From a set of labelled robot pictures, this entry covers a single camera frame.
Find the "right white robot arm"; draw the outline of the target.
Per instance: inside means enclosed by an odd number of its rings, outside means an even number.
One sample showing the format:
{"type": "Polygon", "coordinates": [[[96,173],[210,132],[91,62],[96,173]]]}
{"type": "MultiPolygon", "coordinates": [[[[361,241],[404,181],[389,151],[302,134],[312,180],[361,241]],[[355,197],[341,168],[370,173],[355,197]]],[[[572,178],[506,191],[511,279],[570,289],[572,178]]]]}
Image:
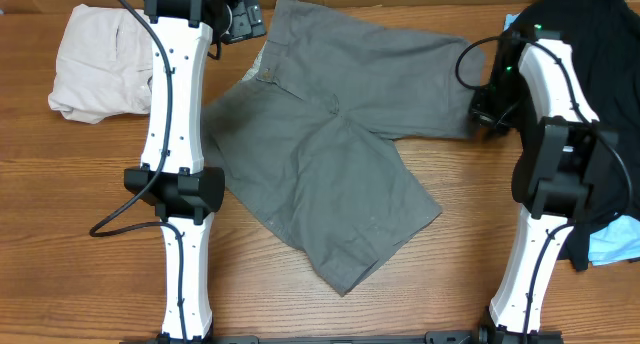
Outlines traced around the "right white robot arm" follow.
{"type": "Polygon", "coordinates": [[[480,343],[551,343],[541,309],[569,234],[594,217],[593,201],[612,163],[617,134],[583,94],[572,46],[539,24],[495,37],[490,80],[474,87],[469,114],[495,133],[519,132],[522,153],[511,193],[520,205],[507,269],[478,330],[480,343]]]}

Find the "grey shorts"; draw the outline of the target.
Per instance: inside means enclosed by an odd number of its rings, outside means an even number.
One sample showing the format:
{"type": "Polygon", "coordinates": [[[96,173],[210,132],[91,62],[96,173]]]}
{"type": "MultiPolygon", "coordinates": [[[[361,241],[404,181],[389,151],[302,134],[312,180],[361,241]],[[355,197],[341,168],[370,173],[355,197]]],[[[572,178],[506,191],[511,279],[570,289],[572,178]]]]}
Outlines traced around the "grey shorts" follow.
{"type": "Polygon", "coordinates": [[[441,212],[395,141],[468,139],[482,51],[278,0],[253,68],[202,113],[206,161],[346,294],[441,212]]]}

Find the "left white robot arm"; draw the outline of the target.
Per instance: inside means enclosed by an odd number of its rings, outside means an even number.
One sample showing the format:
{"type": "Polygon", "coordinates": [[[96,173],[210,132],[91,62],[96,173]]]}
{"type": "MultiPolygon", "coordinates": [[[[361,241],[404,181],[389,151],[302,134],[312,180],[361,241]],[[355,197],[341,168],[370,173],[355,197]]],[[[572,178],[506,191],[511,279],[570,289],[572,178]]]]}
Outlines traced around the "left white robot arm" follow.
{"type": "Polygon", "coordinates": [[[205,64],[224,44],[265,35],[257,0],[143,0],[153,31],[151,109],[140,164],[124,185],[153,207],[166,254],[166,310],[159,343],[209,343],[208,239],[225,190],[204,163],[205,64]]]}

